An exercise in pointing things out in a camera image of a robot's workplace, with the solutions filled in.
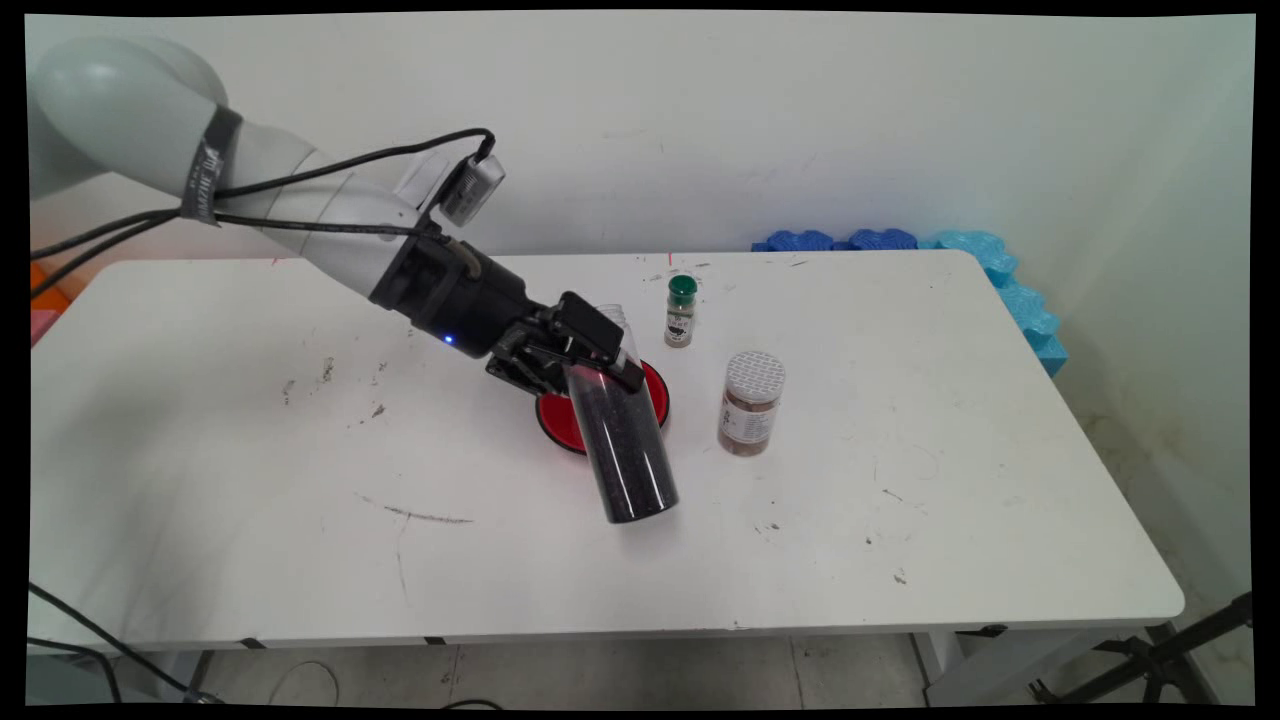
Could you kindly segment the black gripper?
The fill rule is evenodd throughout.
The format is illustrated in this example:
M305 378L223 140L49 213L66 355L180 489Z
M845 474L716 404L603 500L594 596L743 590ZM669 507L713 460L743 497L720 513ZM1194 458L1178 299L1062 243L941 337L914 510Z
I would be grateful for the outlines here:
M628 393L645 384L621 325L573 292L547 309L524 279L466 242L406 240L370 301L468 357L489 357L489 375L535 397L567 396L566 366L599 372Z

